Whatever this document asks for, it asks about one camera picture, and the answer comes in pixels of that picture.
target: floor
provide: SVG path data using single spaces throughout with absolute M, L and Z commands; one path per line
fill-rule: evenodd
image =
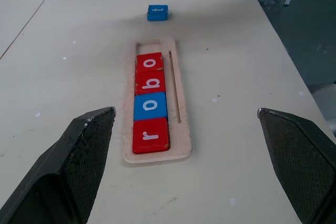
M 259 2 L 306 85 L 335 82 L 336 0 Z

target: table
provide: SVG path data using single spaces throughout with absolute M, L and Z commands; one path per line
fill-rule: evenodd
M 168 4 L 170 19 L 149 23 L 149 4 Z M 308 118 L 334 138 L 257 0 L 46 0 L 24 33 L 0 61 L 0 205 L 73 118 L 115 106 L 88 223 L 300 223 L 257 109 Z M 125 59 L 135 41 L 164 36 L 178 43 L 193 153 L 130 165 Z

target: wooden board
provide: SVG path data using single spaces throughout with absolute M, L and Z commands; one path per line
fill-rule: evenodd
M 135 60 L 136 56 L 139 54 L 149 54 L 152 52 L 162 53 L 171 147 L 165 152 L 134 154 L 132 151 L 132 141 Z M 124 159 L 128 163 L 137 164 L 186 158 L 190 156 L 192 145 L 175 40 L 168 38 L 136 43 L 128 58 L 126 72 L 127 89 L 124 104 L 125 122 L 123 135 Z

